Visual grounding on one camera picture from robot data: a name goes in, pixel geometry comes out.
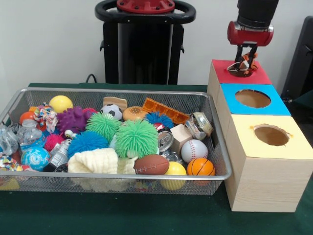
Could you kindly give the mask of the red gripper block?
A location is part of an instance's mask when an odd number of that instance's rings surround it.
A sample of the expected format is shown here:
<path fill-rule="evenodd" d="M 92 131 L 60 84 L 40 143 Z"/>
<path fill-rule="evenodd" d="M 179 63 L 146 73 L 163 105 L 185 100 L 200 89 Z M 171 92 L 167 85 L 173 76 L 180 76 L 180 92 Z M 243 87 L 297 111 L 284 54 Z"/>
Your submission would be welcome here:
<path fill-rule="evenodd" d="M 274 34 L 274 27 L 270 25 L 266 29 L 252 29 L 240 25 L 237 21 L 231 21 L 227 28 L 227 39 L 231 45 L 237 45 L 235 63 L 242 61 L 243 44 L 256 44 L 251 47 L 248 56 L 248 64 L 251 70 L 257 70 L 255 58 L 258 56 L 257 48 L 267 46 Z"/>

